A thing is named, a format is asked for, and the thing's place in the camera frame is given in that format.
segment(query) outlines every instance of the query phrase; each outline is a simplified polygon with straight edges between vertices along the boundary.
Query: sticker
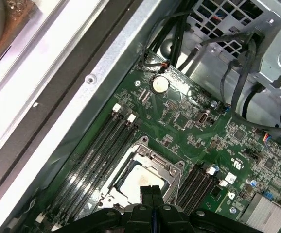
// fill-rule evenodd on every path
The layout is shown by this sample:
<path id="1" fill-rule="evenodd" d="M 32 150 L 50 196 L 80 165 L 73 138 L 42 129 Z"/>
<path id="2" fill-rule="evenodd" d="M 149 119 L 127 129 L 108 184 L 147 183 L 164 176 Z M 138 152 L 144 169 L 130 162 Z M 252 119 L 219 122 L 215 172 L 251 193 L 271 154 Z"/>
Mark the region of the sticker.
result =
<path id="1" fill-rule="evenodd" d="M 235 195 L 234 193 L 229 192 L 229 193 L 227 194 L 227 196 L 228 196 L 231 200 L 233 200 L 236 195 Z"/>
<path id="2" fill-rule="evenodd" d="M 227 181 L 229 184 L 233 184 L 235 180 L 237 179 L 237 176 L 233 175 L 231 172 L 227 174 L 225 177 L 225 181 Z"/>

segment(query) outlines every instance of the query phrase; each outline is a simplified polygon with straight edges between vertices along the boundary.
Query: gray metal panel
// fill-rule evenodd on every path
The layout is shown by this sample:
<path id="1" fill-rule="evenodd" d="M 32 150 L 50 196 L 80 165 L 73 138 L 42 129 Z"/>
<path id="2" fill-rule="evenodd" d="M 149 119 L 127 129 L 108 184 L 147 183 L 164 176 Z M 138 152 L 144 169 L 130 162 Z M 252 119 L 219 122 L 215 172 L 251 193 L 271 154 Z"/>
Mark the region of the gray metal panel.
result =
<path id="1" fill-rule="evenodd" d="M 96 82 L 83 83 L 1 198 L 0 225 L 55 149 L 57 148 L 57 151 L 53 156 L 61 157 L 62 152 L 68 153 L 74 148 L 80 139 L 79 136 L 92 123 L 105 101 L 137 60 L 142 48 L 141 43 L 146 39 L 152 25 L 161 15 L 172 10 L 175 3 L 173 0 L 143 1 L 92 71 L 96 76 Z M 87 69 L 84 69 L 80 77 L 85 80 L 86 75 Z"/>

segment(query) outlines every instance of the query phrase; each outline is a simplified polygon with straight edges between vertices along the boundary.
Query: white label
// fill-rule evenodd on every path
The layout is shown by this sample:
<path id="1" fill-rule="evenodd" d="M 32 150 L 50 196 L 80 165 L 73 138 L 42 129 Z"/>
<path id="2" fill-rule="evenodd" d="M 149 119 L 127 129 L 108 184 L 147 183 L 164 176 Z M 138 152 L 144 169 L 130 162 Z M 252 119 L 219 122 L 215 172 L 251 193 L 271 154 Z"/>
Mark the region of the white label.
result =
<path id="1" fill-rule="evenodd" d="M 231 172 L 227 174 L 225 177 L 225 181 L 227 181 L 229 184 L 233 184 L 236 180 L 237 176 L 233 175 Z"/>
<path id="2" fill-rule="evenodd" d="M 231 159 L 231 161 L 233 162 L 233 166 L 238 169 L 238 170 L 241 170 L 242 168 L 244 168 L 243 166 L 243 162 L 241 160 L 236 160 L 234 158 Z"/>
<path id="3" fill-rule="evenodd" d="M 233 200 L 236 195 L 235 195 L 234 193 L 229 192 L 229 193 L 227 194 L 227 196 L 228 196 L 231 200 Z"/>

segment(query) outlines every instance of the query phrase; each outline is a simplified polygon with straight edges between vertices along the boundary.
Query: chip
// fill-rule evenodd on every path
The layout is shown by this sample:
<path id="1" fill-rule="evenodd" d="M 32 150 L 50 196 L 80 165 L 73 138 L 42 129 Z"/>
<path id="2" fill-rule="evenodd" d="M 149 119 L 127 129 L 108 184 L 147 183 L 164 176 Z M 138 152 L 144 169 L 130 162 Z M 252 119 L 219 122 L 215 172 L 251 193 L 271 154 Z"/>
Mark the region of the chip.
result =
<path id="1" fill-rule="evenodd" d="M 188 119 L 183 116 L 182 114 L 180 114 L 177 119 L 174 121 L 180 128 L 184 129 L 187 122 L 188 122 Z"/>
<path id="2" fill-rule="evenodd" d="M 215 188 L 212 190 L 211 195 L 217 199 L 219 197 L 219 193 L 222 191 L 219 187 L 215 186 Z"/>
<path id="3" fill-rule="evenodd" d="M 234 134 L 234 137 L 238 139 L 238 141 L 241 141 L 245 135 L 245 132 L 242 130 L 237 130 L 237 132 Z"/>
<path id="4" fill-rule="evenodd" d="M 265 167 L 268 168 L 268 169 L 272 169 L 272 167 L 275 163 L 276 162 L 273 159 L 267 159 L 267 161 L 265 163 Z"/>

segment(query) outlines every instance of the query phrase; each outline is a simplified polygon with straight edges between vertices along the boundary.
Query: screw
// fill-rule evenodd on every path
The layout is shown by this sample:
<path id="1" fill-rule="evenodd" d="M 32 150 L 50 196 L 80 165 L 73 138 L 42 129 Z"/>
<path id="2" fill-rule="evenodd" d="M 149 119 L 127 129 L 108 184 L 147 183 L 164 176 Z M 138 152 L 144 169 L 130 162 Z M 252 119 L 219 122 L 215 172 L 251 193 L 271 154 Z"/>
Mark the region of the screw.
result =
<path id="1" fill-rule="evenodd" d="M 88 74 L 85 80 L 88 84 L 94 84 L 96 82 L 96 76 L 94 74 Z"/>
<path id="2" fill-rule="evenodd" d="M 176 175 L 177 171 L 176 171 L 176 169 L 172 168 L 170 170 L 170 173 L 171 173 L 172 176 L 174 176 L 174 175 Z"/>
<path id="3" fill-rule="evenodd" d="M 200 210 L 198 210 L 196 212 L 196 214 L 199 215 L 199 216 L 205 216 L 205 213 L 203 211 L 200 211 Z"/>
<path id="4" fill-rule="evenodd" d="M 270 25 L 273 24 L 274 20 L 273 19 L 270 19 L 269 21 L 267 21 Z"/>
<path id="5" fill-rule="evenodd" d="M 235 213 L 237 212 L 237 209 L 232 206 L 232 207 L 229 209 L 229 211 L 230 211 L 230 213 L 235 214 Z"/>
<path id="6" fill-rule="evenodd" d="M 211 102 L 211 107 L 215 108 L 216 106 L 217 106 L 217 102 L 213 100 L 213 101 Z"/>
<path id="7" fill-rule="evenodd" d="M 136 81 L 134 82 L 134 85 L 135 85 L 135 86 L 140 86 L 140 85 L 141 85 L 141 82 L 140 82 L 139 80 L 136 80 Z"/>
<path id="8" fill-rule="evenodd" d="M 163 207 L 163 209 L 164 209 L 164 210 L 171 210 L 172 208 L 171 208 L 169 205 L 165 205 L 165 206 Z"/>
<path id="9" fill-rule="evenodd" d="M 217 47 L 213 47 L 211 53 L 215 53 L 217 51 Z"/>
<path id="10" fill-rule="evenodd" d="M 115 215 L 114 212 L 108 212 L 108 213 L 107 213 L 107 216 L 114 216 L 114 215 Z"/>

